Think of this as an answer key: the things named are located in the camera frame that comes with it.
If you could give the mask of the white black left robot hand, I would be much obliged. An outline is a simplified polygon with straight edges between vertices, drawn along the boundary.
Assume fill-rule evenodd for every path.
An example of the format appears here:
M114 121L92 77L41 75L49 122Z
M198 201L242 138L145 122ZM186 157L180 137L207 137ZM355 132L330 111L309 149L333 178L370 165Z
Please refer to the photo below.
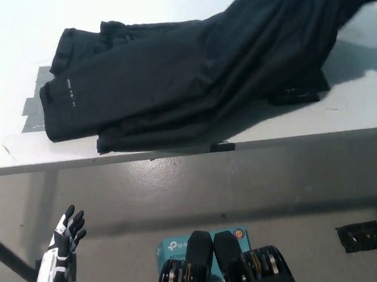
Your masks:
M75 209L76 207L71 204L61 216L51 236L48 251L67 247L73 254L80 240L85 237L84 211L80 210L75 214Z

